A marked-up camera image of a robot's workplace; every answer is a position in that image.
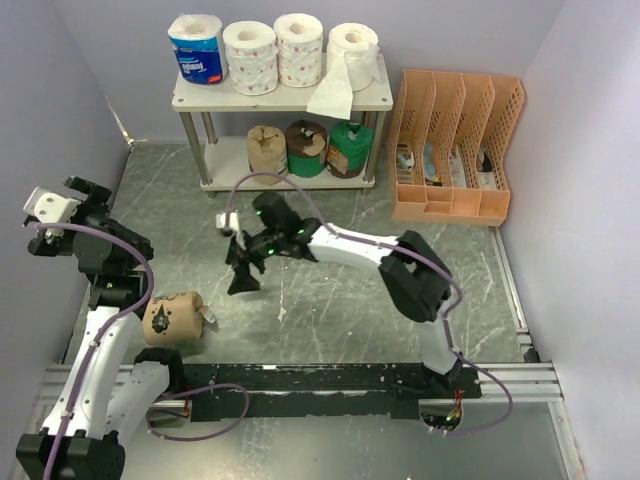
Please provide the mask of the brown roll black print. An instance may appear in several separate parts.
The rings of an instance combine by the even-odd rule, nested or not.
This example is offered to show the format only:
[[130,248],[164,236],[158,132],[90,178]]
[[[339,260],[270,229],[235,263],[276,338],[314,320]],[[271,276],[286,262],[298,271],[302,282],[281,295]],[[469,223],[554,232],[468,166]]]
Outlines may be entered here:
[[196,291],[152,297],[143,320],[144,341],[150,346],[172,346],[196,340],[205,325],[217,318]]

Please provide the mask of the tan roll with label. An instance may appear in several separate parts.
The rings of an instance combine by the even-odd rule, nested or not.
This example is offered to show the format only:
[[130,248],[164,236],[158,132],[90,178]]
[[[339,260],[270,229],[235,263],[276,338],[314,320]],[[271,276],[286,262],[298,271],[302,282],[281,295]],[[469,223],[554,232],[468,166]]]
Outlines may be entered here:
[[[284,133],[270,126],[256,126],[249,130],[247,137],[247,156],[252,173],[267,172],[281,177],[288,175],[287,149]],[[271,186],[279,179],[269,175],[253,177],[261,185]]]

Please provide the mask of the green roll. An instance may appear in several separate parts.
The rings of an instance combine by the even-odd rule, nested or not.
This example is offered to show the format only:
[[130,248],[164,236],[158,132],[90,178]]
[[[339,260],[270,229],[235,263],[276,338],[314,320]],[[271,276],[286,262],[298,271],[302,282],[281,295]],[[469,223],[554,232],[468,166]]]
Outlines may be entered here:
[[311,121],[298,120],[285,130],[287,162],[290,174],[312,178],[326,165],[327,131]]
[[326,162],[329,172],[341,179],[358,176],[365,167],[372,143],[373,130],[347,120],[334,125],[329,136]]

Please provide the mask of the blue Tempo roll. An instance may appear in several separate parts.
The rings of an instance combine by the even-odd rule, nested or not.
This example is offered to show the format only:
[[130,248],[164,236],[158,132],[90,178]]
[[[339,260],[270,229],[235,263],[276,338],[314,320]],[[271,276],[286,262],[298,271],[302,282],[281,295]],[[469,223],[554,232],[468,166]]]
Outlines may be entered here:
[[223,23],[214,15],[185,14],[177,17],[167,34],[180,73],[187,82],[216,85],[227,74]]

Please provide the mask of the rose-print roll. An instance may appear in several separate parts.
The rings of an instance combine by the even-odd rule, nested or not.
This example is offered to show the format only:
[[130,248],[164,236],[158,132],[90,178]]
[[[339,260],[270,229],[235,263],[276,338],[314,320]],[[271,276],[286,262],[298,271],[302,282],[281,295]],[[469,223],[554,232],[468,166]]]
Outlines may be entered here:
[[228,74],[233,88],[246,96],[270,93],[279,83],[274,30],[258,21],[239,21],[223,31]]
[[322,23],[312,15],[291,13],[278,17],[273,29],[280,82],[292,88],[316,85],[322,75]]

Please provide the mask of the plain white paper towel roll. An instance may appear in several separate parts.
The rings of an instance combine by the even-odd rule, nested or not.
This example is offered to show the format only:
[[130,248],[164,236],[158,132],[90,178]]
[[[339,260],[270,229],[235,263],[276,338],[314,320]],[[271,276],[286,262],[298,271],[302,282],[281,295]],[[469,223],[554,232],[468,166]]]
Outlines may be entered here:
[[354,93],[380,80],[378,36],[360,23],[331,29],[326,49],[326,73],[311,96],[306,111],[347,120]]

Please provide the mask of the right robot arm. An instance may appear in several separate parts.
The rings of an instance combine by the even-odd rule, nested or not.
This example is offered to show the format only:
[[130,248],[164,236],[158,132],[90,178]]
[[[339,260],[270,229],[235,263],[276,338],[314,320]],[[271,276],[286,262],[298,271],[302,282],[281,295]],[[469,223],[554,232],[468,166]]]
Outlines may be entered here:
[[216,227],[230,239],[225,264],[234,277],[228,294],[260,290],[251,269],[264,273],[265,261],[274,256],[375,271],[396,309],[424,326],[426,390],[443,398],[457,388],[462,362],[444,320],[444,306],[455,283],[450,270],[419,233],[407,230],[398,237],[366,235],[318,217],[303,218],[273,191],[261,193],[253,207],[264,225],[255,235],[240,227],[235,212],[216,216]]

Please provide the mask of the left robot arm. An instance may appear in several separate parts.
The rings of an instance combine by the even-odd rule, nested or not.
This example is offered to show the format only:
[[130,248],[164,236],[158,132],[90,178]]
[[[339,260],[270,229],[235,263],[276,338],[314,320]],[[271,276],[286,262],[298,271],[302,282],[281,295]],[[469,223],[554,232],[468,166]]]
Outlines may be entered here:
[[66,383],[36,434],[23,434],[16,459],[30,479],[118,479],[134,432],[161,396],[187,385],[179,355],[147,349],[122,385],[116,383],[135,327],[153,289],[150,241],[111,216],[110,189],[78,176],[67,197],[36,188],[25,222],[37,233],[34,256],[72,256],[90,285],[85,333]]

